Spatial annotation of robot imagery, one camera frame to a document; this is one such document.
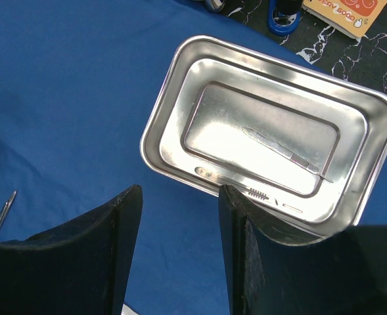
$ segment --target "white cartoon character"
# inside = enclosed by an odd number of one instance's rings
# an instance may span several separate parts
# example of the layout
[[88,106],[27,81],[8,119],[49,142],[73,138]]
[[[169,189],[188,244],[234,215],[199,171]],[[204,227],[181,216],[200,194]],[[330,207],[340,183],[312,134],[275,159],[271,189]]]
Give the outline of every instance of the white cartoon character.
[[358,20],[356,20],[353,25],[356,27],[356,28],[360,28],[361,25],[363,25],[363,19],[362,18],[359,18]]

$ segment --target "silver tray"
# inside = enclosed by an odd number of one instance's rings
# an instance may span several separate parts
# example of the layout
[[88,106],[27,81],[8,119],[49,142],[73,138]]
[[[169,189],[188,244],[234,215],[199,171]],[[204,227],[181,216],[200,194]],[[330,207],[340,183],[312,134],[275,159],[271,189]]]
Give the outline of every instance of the silver tray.
[[177,49],[141,139],[153,170],[327,236],[357,224],[387,154],[387,96],[212,37]]

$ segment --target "blue fabric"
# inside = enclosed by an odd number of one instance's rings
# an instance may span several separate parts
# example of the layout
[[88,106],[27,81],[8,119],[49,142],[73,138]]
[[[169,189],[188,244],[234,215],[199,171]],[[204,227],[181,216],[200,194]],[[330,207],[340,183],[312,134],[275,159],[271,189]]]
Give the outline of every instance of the blue fabric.
[[[140,184],[128,303],[141,314],[228,314],[217,198],[156,174],[139,153],[177,46],[201,33],[308,66],[189,0],[0,1],[0,209],[18,190],[0,241]],[[387,161],[362,222],[387,224]]]

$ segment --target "orange notebook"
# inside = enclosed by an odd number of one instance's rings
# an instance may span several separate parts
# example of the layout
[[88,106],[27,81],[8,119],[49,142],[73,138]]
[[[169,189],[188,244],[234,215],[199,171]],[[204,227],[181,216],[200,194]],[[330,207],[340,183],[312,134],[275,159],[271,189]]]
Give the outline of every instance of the orange notebook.
[[304,10],[347,36],[359,39],[387,4],[387,0],[304,0]]

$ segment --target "black cylinder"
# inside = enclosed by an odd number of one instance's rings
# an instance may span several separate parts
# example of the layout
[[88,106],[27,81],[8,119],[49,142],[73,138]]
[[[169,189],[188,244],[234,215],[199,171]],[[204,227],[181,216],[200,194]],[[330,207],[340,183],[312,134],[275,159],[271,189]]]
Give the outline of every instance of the black cylinder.
[[300,11],[303,0],[277,0],[278,12],[285,15],[293,15]]

